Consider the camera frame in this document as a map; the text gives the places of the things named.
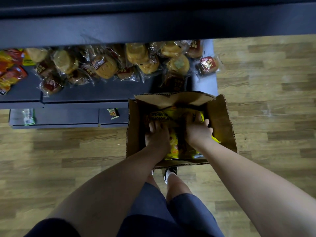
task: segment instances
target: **sneaker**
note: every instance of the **sneaker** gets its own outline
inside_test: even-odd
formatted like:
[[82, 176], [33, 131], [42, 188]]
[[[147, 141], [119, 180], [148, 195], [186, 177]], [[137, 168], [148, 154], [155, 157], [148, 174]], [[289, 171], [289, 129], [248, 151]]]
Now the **sneaker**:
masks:
[[168, 176], [170, 175], [170, 172], [173, 172], [175, 174], [177, 174], [178, 172], [178, 167], [170, 167], [170, 168], [167, 168], [165, 170], [165, 174], [163, 176], [163, 179], [165, 180], [165, 183], [167, 184], [167, 179], [168, 179]]

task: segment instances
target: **wooden floor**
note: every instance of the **wooden floor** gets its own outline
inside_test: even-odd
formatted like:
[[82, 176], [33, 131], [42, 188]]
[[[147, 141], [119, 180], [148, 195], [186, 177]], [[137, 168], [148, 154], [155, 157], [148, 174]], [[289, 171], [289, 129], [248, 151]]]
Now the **wooden floor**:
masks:
[[[316, 197], [316, 35], [218, 39], [214, 49], [240, 154]], [[126, 129], [12, 130], [7, 121], [0, 110], [0, 236], [22, 236], [125, 156]], [[225, 236], [259, 236], [211, 166], [179, 176]], [[154, 177], [165, 194], [161, 172]]]

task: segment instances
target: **dark shorts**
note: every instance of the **dark shorts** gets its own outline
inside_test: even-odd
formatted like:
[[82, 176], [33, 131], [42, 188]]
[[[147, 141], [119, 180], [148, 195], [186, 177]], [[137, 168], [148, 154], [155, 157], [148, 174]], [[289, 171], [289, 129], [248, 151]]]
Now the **dark shorts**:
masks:
[[127, 216], [131, 215], [153, 216], [211, 236], [224, 237], [214, 216], [198, 197], [181, 194], [167, 203], [160, 190], [149, 183], [144, 184], [135, 199]]

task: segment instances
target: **hand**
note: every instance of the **hand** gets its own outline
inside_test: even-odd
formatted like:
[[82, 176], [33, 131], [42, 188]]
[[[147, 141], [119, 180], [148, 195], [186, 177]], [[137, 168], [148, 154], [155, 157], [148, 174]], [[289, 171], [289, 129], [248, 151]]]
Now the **hand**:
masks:
[[205, 119], [203, 123], [200, 122], [201, 113], [197, 111], [195, 121], [191, 114], [186, 116], [186, 136], [185, 140], [189, 145], [195, 149], [199, 149], [208, 141], [213, 141], [212, 133], [213, 128], [208, 128], [210, 123], [209, 119]]
[[145, 135], [146, 146], [151, 147], [155, 152], [161, 152], [161, 159], [171, 151], [169, 131], [165, 124], [158, 121], [149, 123], [150, 133]]

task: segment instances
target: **forearm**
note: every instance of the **forearm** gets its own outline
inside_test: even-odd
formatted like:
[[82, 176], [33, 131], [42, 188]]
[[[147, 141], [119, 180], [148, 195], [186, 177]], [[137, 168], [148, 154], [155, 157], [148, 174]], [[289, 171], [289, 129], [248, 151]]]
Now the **forearm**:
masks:
[[160, 155], [159, 150], [145, 147], [83, 184], [49, 217], [69, 221], [82, 237], [116, 236]]
[[198, 150], [262, 236], [311, 236], [315, 233], [315, 199], [212, 140]]

